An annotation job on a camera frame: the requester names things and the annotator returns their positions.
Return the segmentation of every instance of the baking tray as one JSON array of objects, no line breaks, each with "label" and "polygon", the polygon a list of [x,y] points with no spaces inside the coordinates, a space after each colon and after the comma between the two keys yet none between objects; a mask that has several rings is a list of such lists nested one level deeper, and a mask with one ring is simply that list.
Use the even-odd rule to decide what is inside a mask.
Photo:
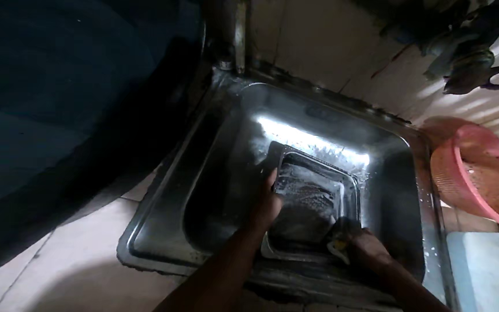
[{"label": "baking tray", "polygon": [[332,228],[359,220],[359,188],[349,173],[289,145],[283,146],[273,191],[283,209],[265,234],[265,258],[325,262]]}]

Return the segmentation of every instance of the tiled wall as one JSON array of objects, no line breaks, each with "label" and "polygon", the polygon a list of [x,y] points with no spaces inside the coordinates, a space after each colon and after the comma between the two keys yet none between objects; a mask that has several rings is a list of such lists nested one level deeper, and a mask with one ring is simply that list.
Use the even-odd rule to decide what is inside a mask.
[{"label": "tiled wall", "polygon": [[[499,135],[499,91],[442,94],[441,80],[422,76],[433,57],[411,47],[390,62],[403,46],[379,37],[382,23],[350,0],[252,0],[250,12],[253,57],[414,124],[431,116],[456,116]],[[499,66],[499,39],[492,50]]]}]

